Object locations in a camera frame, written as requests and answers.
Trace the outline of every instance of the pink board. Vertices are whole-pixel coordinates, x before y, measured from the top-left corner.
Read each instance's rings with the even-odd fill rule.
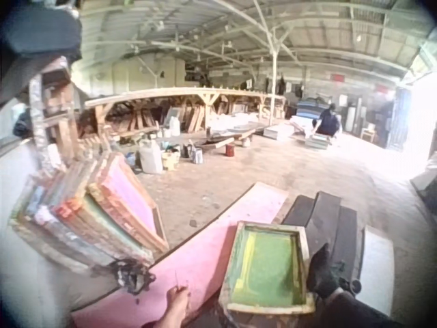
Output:
[[[73,312],[77,327],[139,328],[158,320],[167,306],[168,289],[177,284],[176,276],[179,284],[188,284],[190,313],[196,312],[223,283],[237,223],[271,223],[286,198],[285,191],[260,182],[254,184],[220,217],[150,269],[156,281],[149,291],[134,297],[117,290]]]
[[[156,233],[153,211],[148,206],[142,195],[134,188],[128,177],[119,168],[119,157],[116,157],[111,164],[107,179],[102,186],[112,190],[118,197],[129,206],[131,211],[138,217],[153,233]]]

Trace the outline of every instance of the finger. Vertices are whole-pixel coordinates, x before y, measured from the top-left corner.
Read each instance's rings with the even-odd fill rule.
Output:
[[[178,292],[184,292],[188,290],[188,286],[178,286]]]
[[[167,296],[172,297],[172,296],[176,295],[177,292],[178,292],[178,287],[174,286],[173,288],[170,288],[167,291]]]

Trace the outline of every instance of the human hand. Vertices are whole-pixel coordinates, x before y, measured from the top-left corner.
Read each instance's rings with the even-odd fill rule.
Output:
[[[167,309],[154,328],[180,327],[185,319],[190,302],[190,292],[186,286],[174,286],[167,291]]]
[[[190,302],[190,291],[187,286],[174,286],[167,292],[167,311],[183,320]]]

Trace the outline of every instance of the gloved hand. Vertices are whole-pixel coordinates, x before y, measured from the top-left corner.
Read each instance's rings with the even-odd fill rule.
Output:
[[[327,299],[339,287],[330,269],[329,259],[329,244],[326,243],[314,254],[309,264],[307,288],[322,299]]]

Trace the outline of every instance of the red paint can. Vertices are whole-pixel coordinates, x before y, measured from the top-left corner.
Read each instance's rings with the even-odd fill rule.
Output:
[[[235,145],[233,143],[229,143],[226,145],[226,156],[228,157],[234,157],[235,155]]]

